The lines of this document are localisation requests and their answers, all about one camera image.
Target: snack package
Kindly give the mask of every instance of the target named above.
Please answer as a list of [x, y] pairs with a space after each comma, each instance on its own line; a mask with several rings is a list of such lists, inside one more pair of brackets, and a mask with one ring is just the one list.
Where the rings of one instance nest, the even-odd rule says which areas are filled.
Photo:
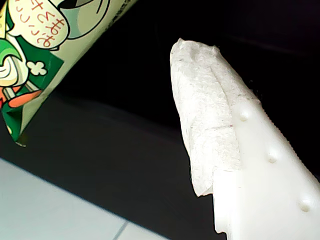
[[7, 0], [0, 11], [0, 109], [17, 142], [72, 66], [137, 0]]

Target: black background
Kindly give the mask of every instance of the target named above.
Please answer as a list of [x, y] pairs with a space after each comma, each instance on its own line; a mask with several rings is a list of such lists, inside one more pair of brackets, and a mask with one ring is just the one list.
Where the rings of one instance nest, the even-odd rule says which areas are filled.
[[[179, 38], [217, 45], [304, 164], [320, 174], [315, 158], [320, 3], [221, 2], [139, 0], [57, 91], [179, 129], [170, 82], [171, 47]], [[105, 77], [88, 69], [99, 69]]]
[[221, 2], [139, 0], [41, 107], [27, 148], [1, 130], [1, 156], [170, 239], [217, 238], [212, 197], [192, 190], [172, 96], [169, 54], [182, 38], [217, 45], [319, 175], [320, 3]]

